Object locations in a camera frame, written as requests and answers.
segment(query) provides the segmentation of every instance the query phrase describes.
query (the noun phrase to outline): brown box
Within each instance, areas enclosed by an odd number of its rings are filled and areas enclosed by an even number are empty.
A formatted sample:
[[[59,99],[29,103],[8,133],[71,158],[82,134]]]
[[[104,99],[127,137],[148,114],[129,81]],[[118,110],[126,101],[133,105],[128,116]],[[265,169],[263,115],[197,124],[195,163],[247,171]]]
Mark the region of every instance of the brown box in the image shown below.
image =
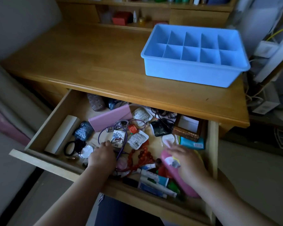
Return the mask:
[[[193,120],[198,121],[198,126],[196,128],[197,129],[196,132],[190,131],[190,130],[185,129],[182,126],[180,126],[180,119],[184,119],[185,122],[189,122],[188,121],[189,119],[193,119]],[[178,114],[176,121],[174,123],[174,128],[173,128],[172,134],[184,137],[184,138],[186,138],[188,140],[192,140],[194,142],[197,142],[199,137],[200,137],[202,124],[203,124],[203,119]]]

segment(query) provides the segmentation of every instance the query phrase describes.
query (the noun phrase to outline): blue divider tray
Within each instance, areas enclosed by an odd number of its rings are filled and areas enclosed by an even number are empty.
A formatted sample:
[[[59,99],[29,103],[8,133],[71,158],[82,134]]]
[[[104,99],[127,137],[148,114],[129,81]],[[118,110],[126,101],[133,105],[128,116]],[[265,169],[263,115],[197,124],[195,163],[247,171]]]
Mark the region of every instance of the blue divider tray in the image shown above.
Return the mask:
[[[142,53],[146,75],[229,87],[250,68],[237,30],[155,25]]]

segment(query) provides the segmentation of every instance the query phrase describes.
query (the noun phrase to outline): wire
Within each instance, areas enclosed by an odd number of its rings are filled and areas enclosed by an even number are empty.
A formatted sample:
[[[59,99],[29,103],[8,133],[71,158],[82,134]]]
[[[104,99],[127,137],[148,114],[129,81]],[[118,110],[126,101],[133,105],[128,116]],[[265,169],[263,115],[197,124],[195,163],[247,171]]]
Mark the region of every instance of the wire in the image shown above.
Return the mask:
[[[282,32],[282,31],[283,31],[283,29],[281,29],[281,30],[275,32],[275,33],[272,34],[270,37],[268,37],[266,41],[269,41],[271,38],[273,38],[275,35],[279,34],[279,33]]]

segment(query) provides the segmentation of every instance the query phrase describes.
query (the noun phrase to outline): dark blue package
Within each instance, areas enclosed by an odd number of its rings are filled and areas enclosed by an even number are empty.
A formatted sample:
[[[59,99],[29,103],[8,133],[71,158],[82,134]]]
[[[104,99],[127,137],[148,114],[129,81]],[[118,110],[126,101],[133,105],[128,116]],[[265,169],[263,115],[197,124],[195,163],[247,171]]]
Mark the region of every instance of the dark blue package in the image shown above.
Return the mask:
[[[90,125],[88,121],[83,121],[80,126],[75,130],[73,135],[76,139],[86,141],[89,139],[91,134],[94,132],[93,127]]]

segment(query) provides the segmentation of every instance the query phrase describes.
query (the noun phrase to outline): pink case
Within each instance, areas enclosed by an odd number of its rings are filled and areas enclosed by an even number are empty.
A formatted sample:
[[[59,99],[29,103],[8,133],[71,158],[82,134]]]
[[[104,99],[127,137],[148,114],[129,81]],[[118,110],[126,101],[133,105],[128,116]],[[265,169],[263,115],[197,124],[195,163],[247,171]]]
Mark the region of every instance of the pink case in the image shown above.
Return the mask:
[[[178,168],[175,168],[171,165],[169,165],[166,162],[166,158],[168,157],[172,157],[172,155],[170,155],[166,150],[163,150],[161,152],[161,160],[163,162],[163,164],[165,165],[165,167],[168,169],[168,171],[170,172],[170,174],[173,176],[173,178],[176,180],[176,182],[178,183],[178,185],[182,188],[182,190],[186,193],[186,195],[190,196],[190,197],[195,197],[195,198],[200,198],[200,196],[198,195],[198,193],[196,193],[196,191],[189,186],[187,183],[185,183],[182,178],[179,176],[178,173]]]
[[[95,132],[100,132],[106,127],[114,125],[119,120],[130,120],[132,118],[130,107],[126,104],[107,113],[90,118],[88,121]]]

